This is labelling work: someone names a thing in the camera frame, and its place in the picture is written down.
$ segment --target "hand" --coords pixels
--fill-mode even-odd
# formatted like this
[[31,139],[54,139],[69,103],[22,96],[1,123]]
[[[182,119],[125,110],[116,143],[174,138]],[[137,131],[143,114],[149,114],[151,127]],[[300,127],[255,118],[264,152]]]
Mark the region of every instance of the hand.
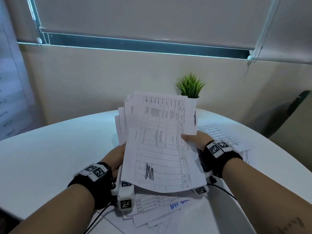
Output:
[[113,179],[116,180],[118,175],[118,168],[123,162],[124,149],[126,148],[126,143],[121,146],[117,146],[112,149],[100,162],[107,163],[113,172]]
[[200,150],[204,150],[206,144],[213,140],[209,135],[199,130],[197,131],[197,135],[182,134],[181,138],[187,142],[193,142]]

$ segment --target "green plant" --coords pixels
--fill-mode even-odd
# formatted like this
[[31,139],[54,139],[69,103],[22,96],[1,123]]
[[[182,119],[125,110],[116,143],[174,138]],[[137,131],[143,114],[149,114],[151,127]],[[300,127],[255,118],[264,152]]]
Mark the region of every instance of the green plant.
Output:
[[206,85],[200,79],[197,79],[196,75],[192,74],[192,72],[179,79],[179,81],[174,85],[181,90],[181,95],[186,95],[189,98],[198,98],[200,90]]

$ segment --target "tabletop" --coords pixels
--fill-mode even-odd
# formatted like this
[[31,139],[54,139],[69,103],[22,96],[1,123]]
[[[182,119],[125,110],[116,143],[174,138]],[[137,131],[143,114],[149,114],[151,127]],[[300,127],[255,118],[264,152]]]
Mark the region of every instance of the tabletop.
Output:
[[[238,122],[201,109],[197,113],[198,125],[224,125],[251,143],[256,169],[312,203],[312,173],[294,157]],[[0,141],[0,208],[25,219],[63,191],[73,174],[119,144],[115,115],[117,110],[92,114]],[[248,223],[244,214],[237,214],[238,205],[221,190],[211,189],[209,201],[221,233],[227,228],[242,230],[241,222]],[[107,220],[100,223],[120,233]]]

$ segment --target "plant pot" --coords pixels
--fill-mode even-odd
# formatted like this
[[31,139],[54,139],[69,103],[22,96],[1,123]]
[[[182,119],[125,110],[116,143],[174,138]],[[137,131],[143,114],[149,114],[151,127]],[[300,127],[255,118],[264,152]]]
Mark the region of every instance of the plant pot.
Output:
[[190,105],[192,107],[192,109],[195,111],[196,105],[197,105],[197,100],[200,98],[200,96],[198,96],[198,98],[188,98]]

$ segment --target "tattoo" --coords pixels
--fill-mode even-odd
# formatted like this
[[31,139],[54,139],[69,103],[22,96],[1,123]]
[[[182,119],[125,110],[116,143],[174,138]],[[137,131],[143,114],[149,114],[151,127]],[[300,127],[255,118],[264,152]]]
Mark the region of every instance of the tattoo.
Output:
[[295,219],[291,220],[286,226],[283,228],[278,228],[278,234],[286,234],[285,232],[288,231],[289,228],[291,228],[292,225],[299,225],[300,227],[305,227],[302,220],[299,217],[296,217]]

